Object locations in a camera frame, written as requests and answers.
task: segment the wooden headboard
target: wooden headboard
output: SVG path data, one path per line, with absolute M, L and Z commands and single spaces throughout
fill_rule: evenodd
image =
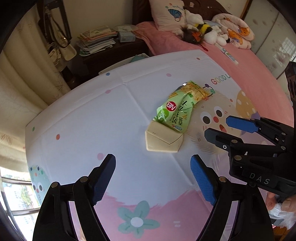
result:
M 219 13 L 229 13 L 216 0 L 183 0 L 183 2 L 191 13 L 200 14 L 204 20 L 212 20 Z M 149 0 L 133 0 L 133 25 L 145 21 L 153 21 Z

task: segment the red dot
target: red dot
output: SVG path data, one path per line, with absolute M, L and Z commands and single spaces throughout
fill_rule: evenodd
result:
M 98 160 L 103 160 L 104 158 L 104 154 L 103 153 L 99 153 L 97 156 Z
M 217 116 L 214 116 L 214 117 L 213 117 L 213 120 L 214 120 L 214 122 L 216 122 L 216 123 L 218 123 L 218 122 L 219 122 L 219 119 L 218 119 L 218 117 L 217 117 Z

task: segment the human hand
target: human hand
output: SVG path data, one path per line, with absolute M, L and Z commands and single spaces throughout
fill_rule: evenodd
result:
M 265 204 L 268 211 L 274 208 L 277 204 L 274 193 L 268 192 Z M 281 209 L 282 211 L 296 212 L 296 195 L 287 198 L 281 205 Z

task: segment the flower center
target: flower center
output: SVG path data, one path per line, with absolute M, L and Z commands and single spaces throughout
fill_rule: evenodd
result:
M 131 225 L 133 225 L 136 228 L 141 227 L 143 225 L 143 223 L 144 223 L 144 221 L 141 218 L 134 217 L 131 219 Z

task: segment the nightstand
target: nightstand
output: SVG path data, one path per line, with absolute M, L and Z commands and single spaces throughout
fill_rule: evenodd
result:
M 112 48 L 82 57 L 83 63 L 86 64 L 92 78 L 103 69 L 136 54 L 145 53 L 148 55 L 149 48 L 141 39 L 136 38 L 135 42 L 126 43 L 120 43 L 117 39 L 115 41 L 116 44 Z

